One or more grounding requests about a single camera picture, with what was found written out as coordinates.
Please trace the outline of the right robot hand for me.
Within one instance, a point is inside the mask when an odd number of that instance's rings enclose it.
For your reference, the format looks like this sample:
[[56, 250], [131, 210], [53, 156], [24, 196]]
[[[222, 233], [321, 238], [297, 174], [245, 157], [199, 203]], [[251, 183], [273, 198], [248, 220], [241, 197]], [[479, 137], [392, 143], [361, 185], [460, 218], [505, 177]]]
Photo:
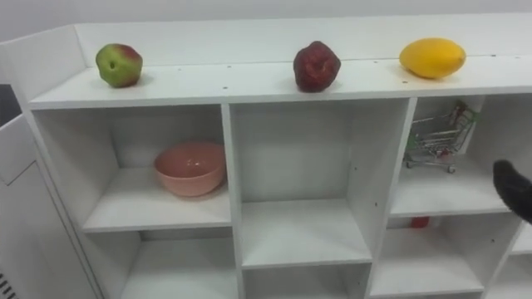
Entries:
[[531, 224], [531, 180], [506, 159], [493, 163], [493, 184], [508, 209]]

